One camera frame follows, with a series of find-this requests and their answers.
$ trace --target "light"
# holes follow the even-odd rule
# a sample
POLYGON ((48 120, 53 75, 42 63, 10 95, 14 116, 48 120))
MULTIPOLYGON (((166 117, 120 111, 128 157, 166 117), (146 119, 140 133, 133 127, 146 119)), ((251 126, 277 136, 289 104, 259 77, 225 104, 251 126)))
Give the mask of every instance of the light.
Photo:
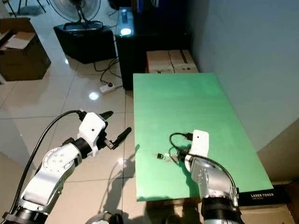
POLYGON ((121 35, 123 35, 123 36, 130 35, 131 33, 132 33, 132 31, 129 28, 121 29, 121 35))
POLYGON ((91 100, 97 100, 98 98, 99 98, 99 93, 97 93, 97 92, 91 92, 90 94, 89 94, 89 98, 91 99, 91 100))
POLYGON ((126 163, 126 162, 125 162, 125 159, 124 159, 124 158, 119 158, 119 159, 118 159, 118 163, 119 163, 120 165, 123 165, 123 164, 126 163))

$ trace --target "green table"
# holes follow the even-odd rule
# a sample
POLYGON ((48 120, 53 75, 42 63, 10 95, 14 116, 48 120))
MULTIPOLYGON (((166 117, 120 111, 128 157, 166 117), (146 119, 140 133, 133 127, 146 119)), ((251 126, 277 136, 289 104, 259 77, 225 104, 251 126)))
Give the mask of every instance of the green table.
MULTIPOLYGON (((272 188, 214 74, 134 74, 134 118, 138 201, 199 195, 182 162, 153 155, 176 153, 169 135, 194 129, 209 133, 208 157, 231 173, 240 192, 272 188)), ((191 144, 180 137, 174 141, 183 147, 191 144)))

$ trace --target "black box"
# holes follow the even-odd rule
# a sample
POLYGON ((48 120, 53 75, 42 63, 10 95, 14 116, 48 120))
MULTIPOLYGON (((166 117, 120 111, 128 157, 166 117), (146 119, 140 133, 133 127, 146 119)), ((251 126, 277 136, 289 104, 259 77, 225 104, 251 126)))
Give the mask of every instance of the black box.
POLYGON ((135 14, 130 7, 120 7, 115 38, 124 89, 133 89, 133 73, 145 73, 147 51, 189 49, 191 36, 184 28, 153 14, 135 14))
POLYGON ((100 24, 91 24, 84 29, 82 25, 54 27, 54 31, 65 54, 86 64, 115 58, 112 31, 100 24))

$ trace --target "cardboard box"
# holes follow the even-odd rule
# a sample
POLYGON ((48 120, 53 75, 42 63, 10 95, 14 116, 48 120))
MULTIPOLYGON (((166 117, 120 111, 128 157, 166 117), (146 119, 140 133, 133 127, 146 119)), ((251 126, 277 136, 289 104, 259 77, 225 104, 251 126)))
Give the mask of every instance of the cardboard box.
POLYGON ((246 224, 295 224, 287 206, 279 205, 272 208, 242 209, 242 220, 246 224))
POLYGON ((188 50, 148 51, 148 73, 198 73, 188 50))
POLYGON ((299 223, 299 181, 292 182, 285 186, 285 190, 290 197, 290 202, 287 204, 288 208, 295 220, 299 223))
POLYGON ((148 73, 174 73, 167 50, 146 52, 148 73))
POLYGON ((42 79, 51 61, 29 18, 0 19, 0 73, 7 81, 42 79))
POLYGON ((188 50, 170 50, 169 55, 175 73, 198 73, 188 50))

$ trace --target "small electronic component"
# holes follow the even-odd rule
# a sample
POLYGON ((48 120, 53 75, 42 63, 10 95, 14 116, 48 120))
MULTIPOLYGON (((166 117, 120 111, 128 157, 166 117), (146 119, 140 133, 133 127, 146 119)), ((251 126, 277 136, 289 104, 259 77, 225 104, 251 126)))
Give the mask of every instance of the small electronic component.
POLYGON ((154 154, 153 156, 156 157, 159 160, 164 160, 165 162, 178 162, 178 155, 176 154, 169 154, 169 153, 157 153, 154 154))

